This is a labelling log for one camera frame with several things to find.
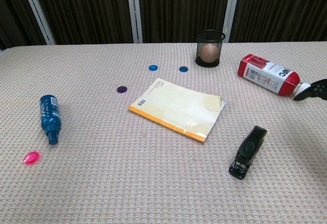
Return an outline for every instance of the ball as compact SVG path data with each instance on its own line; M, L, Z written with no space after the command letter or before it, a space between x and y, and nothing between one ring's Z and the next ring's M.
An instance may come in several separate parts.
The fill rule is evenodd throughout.
M212 63L219 58L220 50L215 44L208 43L200 48L199 55L202 61Z

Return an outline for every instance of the stapler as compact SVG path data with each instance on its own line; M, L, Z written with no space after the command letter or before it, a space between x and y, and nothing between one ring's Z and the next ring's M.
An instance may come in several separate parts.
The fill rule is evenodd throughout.
M258 152L267 131L259 126L255 126L251 133L242 142L234 162L229 168L229 173L238 179L243 179Z

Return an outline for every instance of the curtain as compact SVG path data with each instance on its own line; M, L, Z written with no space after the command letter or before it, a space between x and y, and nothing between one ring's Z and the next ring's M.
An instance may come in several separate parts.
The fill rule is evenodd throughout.
M196 42L204 29L221 31L227 0L139 0L144 42Z
M0 49L45 44L28 0L0 0Z
M128 0L40 0L57 44L132 43Z
M238 0L230 42L326 40L327 0Z

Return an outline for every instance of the barcode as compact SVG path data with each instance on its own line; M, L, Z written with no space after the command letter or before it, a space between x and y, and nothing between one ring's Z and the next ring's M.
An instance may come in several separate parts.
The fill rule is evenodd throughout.
M51 104L57 106L57 99L55 99L54 97L50 97L50 99L51 99Z
M250 74L253 74L255 76L259 76L259 73L254 71L253 69L250 69Z
M254 71L253 69L250 69L250 79L255 79L255 76L259 76L260 73Z
M144 103L145 103L145 100L143 99L142 101L140 101L140 102L138 103L138 105L139 105L139 106L142 106Z

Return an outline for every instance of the yellow book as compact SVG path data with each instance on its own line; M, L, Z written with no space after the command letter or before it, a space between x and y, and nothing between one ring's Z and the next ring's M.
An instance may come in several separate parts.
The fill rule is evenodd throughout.
M209 95L157 79L128 109L180 134L204 142L225 102Z

